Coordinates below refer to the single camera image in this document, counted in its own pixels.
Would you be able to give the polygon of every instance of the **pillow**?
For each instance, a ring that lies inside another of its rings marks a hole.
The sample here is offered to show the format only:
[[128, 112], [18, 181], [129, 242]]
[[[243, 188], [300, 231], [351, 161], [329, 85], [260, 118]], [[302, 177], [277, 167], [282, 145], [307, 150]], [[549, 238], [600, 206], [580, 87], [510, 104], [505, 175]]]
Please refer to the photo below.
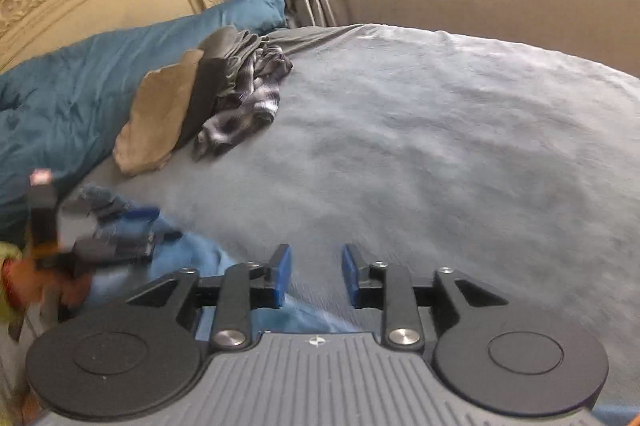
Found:
[[96, 34], [0, 75], [0, 240], [23, 240], [31, 171], [51, 169], [65, 196], [111, 153], [146, 72], [177, 62], [223, 25], [260, 35], [284, 27], [284, 0], [232, 0]]

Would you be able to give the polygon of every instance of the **white wall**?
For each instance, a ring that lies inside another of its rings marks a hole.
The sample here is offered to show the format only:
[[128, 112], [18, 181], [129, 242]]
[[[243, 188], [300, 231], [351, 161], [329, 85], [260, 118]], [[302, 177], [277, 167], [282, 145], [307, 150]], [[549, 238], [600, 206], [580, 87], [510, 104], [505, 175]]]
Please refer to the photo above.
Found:
[[640, 0], [347, 0], [354, 23], [528, 43], [640, 77]]

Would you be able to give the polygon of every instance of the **beige cloth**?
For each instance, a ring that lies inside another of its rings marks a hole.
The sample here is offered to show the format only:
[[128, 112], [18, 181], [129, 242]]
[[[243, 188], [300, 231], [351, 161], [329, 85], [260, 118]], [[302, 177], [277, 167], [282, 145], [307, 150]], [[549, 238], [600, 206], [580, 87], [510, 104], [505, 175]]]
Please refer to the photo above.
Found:
[[129, 122], [116, 139], [113, 158], [122, 173], [157, 170], [171, 157], [204, 52], [187, 50], [180, 62], [145, 75], [131, 106]]

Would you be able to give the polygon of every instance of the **fuzzy gray bedspread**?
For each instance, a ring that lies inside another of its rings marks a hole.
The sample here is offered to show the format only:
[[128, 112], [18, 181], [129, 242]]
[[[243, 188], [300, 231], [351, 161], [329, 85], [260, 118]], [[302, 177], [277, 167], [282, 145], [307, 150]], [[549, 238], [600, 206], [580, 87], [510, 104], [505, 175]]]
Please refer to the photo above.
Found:
[[294, 69], [273, 125], [220, 159], [89, 180], [239, 259], [294, 248], [292, 292], [348, 306], [342, 244], [452, 266], [603, 341], [600, 402], [640, 400], [640, 85], [522, 44], [379, 25], [275, 32]]

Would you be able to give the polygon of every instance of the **gray ribbed plate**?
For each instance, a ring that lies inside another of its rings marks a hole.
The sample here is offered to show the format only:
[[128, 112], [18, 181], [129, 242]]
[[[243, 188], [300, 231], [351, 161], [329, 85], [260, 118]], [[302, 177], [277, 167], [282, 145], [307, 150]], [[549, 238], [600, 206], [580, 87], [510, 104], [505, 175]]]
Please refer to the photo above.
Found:
[[[264, 334], [255, 348], [212, 359], [182, 399], [120, 426], [599, 426], [586, 411], [518, 420], [463, 401], [415, 354], [371, 334]], [[78, 426], [48, 413], [39, 426]]]

